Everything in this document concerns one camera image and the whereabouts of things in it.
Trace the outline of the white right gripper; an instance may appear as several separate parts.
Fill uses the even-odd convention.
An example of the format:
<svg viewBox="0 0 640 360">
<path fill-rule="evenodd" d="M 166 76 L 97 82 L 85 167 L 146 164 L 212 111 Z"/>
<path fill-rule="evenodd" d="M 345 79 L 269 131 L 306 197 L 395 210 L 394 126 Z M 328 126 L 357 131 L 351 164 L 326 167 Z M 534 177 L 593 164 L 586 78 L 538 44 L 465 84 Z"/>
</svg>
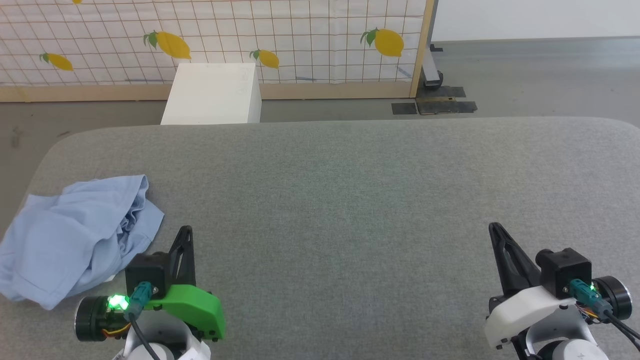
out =
<svg viewBox="0 0 640 360">
<path fill-rule="evenodd" d="M 512 342 L 522 332 L 528 351 L 534 345 L 577 333 L 575 300 L 557 299 L 540 285 L 541 271 L 498 222 L 488 226 L 503 296 L 487 318 L 484 334 L 490 347 Z"/>
</svg>

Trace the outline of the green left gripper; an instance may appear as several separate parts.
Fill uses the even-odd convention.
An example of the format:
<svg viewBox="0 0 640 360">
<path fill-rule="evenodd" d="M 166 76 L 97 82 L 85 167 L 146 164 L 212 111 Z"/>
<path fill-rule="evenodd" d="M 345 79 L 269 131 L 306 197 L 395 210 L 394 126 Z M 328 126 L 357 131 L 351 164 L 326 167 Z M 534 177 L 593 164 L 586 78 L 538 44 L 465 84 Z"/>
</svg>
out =
<svg viewBox="0 0 640 360">
<path fill-rule="evenodd" d="M 166 312 L 180 319 L 199 340 L 217 342 L 226 337 L 226 317 L 220 299 L 196 287 L 194 230 L 183 225 L 169 251 L 169 289 L 151 299 L 144 310 Z"/>
</svg>

